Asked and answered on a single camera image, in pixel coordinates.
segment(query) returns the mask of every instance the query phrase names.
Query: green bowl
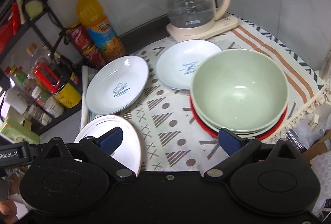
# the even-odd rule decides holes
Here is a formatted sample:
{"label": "green bowl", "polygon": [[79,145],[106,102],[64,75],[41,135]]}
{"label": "green bowl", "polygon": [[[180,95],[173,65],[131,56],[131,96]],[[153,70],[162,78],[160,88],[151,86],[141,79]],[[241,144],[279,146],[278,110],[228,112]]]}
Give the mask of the green bowl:
{"label": "green bowl", "polygon": [[287,79],[268,56],[229,49],[198,67],[191,95],[194,107],[214,126],[255,132],[271,125],[284,112]]}

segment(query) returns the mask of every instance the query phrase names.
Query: red plate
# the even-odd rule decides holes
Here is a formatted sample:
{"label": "red plate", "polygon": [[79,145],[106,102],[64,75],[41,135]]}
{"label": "red plate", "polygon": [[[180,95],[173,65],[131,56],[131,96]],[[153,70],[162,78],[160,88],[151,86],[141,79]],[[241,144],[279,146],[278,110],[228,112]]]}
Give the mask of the red plate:
{"label": "red plate", "polygon": [[[198,122],[198,124],[201,126],[201,128],[203,128],[203,130],[205,130],[207,133],[209,133],[212,137],[218,139],[218,133],[215,132],[213,129],[209,128],[199,118],[199,116],[195,112],[195,109],[194,109],[193,104],[192,104],[191,96],[190,96],[190,106],[191,106],[191,109],[192,109],[194,118],[196,119],[196,121]],[[256,138],[259,139],[259,140],[263,140],[263,139],[267,138],[268,136],[272,135],[278,129],[278,127],[282,124],[282,122],[284,121],[284,118],[285,118],[285,115],[286,115],[286,111],[287,111],[287,107],[285,108],[284,113],[282,114],[282,116],[280,117],[280,119],[278,120],[278,122],[276,123],[276,125],[273,126],[270,130],[266,131],[265,133],[256,136]]]}

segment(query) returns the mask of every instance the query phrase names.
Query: electric kettle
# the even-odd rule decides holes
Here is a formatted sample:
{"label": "electric kettle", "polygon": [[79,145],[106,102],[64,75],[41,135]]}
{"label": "electric kettle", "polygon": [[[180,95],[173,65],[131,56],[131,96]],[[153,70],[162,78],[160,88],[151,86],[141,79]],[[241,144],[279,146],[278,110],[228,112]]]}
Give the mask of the electric kettle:
{"label": "electric kettle", "polygon": [[231,0],[217,9],[214,0],[167,0],[170,24],[167,30],[180,42],[207,39],[238,25],[238,19],[225,13]]}

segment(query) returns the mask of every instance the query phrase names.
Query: cardboard box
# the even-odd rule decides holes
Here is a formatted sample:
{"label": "cardboard box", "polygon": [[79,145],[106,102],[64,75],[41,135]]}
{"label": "cardboard box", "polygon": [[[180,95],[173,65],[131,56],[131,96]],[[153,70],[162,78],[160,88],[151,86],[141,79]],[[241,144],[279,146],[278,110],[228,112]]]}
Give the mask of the cardboard box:
{"label": "cardboard box", "polygon": [[40,136],[19,124],[14,117],[7,116],[0,127],[0,132],[15,143],[27,141],[29,144],[39,144]]}
{"label": "cardboard box", "polygon": [[328,130],[324,137],[318,140],[314,145],[312,145],[307,151],[303,152],[301,155],[310,163],[311,159],[330,150],[330,138],[331,130]]}

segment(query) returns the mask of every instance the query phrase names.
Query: hand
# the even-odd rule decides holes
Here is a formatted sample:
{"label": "hand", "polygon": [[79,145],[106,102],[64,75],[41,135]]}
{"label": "hand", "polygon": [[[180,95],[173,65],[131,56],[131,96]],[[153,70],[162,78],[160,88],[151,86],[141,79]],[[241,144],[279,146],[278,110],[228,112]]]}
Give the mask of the hand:
{"label": "hand", "polygon": [[17,207],[12,200],[0,201],[0,212],[5,215],[3,220],[6,224],[13,224],[18,221],[16,217]]}

